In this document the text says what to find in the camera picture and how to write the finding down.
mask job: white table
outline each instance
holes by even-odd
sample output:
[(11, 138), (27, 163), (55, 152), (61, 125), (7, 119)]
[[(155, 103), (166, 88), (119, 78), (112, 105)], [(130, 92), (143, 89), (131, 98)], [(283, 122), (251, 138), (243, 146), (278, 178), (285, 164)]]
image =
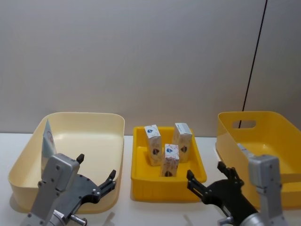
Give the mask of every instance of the white table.
[[(16, 203), (8, 183), (8, 173), (31, 134), (0, 134), (0, 225), (17, 226), (25, 214), (15, 211)], [(199, 152), (207, 173), (209, 185), (224, 178), (217, 170), (217, 156), (214, 151), (215, 138), (196, 138)], [(213, 205), (202, 203), (146, 203), (130, 199), (131, 162), (133, 137), (125, 136), (124, 158), (119, 199), (114, 207), (101, 214), (80, 215), (88, 219), (89, 226), (215, 226), (224, 216)], [(285, 217), (291, 226), (301, 225), (301, 210), (286, 211)]]

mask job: small box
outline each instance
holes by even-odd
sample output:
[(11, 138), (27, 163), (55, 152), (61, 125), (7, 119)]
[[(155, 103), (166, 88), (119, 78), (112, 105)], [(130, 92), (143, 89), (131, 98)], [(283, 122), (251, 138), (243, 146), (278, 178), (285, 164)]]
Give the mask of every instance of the small box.
[(177, 175), (179, 159), (178, 145), (165, 144), (164, 156), (161, 163), (161, 176), (175, 177)]
[(159, 166), (162, 162), (162, 141), (156, 125), (144, 127), (148, 143), (148, 156), (152, 166)]
[(175, 123), (173, 144), (179, 146), (180, 162), (187, 162), (190, 155), (192, 132), (186, 123)]

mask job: printed logo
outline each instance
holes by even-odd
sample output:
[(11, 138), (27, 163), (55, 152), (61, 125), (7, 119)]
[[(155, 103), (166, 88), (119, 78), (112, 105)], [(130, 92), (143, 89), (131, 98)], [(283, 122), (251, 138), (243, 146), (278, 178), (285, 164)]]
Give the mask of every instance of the printed logo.
[(186, 146), (182, 147), (181, 151), (184, 152), (184, 153), (187, 152), (187, 147)]
[(173, 176), (173, 174), (171, 173), (171, 172), (169, 172), (169, 171), (166, 171), (166, 173), (165, 173), (165, 177), (172, 177)]
[(154, 150), (152, 150), (152, 153), (153, 153), (154, 155), (158, 155), (159, 152), (160, 152), (160, 151), (159, 151), (157, 148), (154, 148)]

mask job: gray wall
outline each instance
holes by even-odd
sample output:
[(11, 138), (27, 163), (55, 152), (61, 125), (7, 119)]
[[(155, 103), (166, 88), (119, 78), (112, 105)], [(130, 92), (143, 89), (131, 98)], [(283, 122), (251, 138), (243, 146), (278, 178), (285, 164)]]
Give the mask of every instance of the gray wall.
[(301, 1), (269, 0), (245, 110), (273, 110), (301, 129)]
[(47, 114), (77, 111), (120, 114), (126, 134), (184, 121), (215, 136), (217, 114), (242, 109), (263, 8), (263, 0), (0, 1), (0, 131), (32, 132)]

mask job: plastic bin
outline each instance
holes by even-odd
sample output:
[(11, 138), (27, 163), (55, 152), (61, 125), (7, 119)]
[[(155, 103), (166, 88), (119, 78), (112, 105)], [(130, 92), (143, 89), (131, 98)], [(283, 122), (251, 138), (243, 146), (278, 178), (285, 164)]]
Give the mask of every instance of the plastic bin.
[[(254, 121), (250, 128), (236, 129), (236, 122)], [(301, 207), (301, 132), (282, 115), (275, 112), (225, 112), (218, 116), (216, 149), (228, 167), (235, 167), (245, 182), (242, 187), (245, 197), (260, 207), (259, 196), (251, 185), (248, 159), (237, 143), (255, 155), (270, 154), (279, 158), (281, 196), (285, 209)]]
[(83, 205), (79, 213), (98, 213), (112, 207), (120, 188), (124, 119), (108, 113), (54, 113), (41, 121), (8, 176), (18, 205), (29, 211), (37, 195), (41, 180), (42, 134), (47, 119), (58, 153), (73, 159), (80, 153), (85, 154), (79, 174), (100, 185), (112, 170), (116, 170), (116, 188), (98, 204)]
[[(170, 144), (173, 127), (158, 127), (162, 146)], [(147, 139), (144, 127), (134, 128), (132, 158), (132, 194), (138, 201), (147, 202), (199, 202), (199, 198), (187, 189), (187, 170), (191, 169), (200, 182), (207, 176), (192, 133), (188, 162), (179, 163), (176, 177), (161, 177), (160, 166), (151, 166), (147, 155)]]

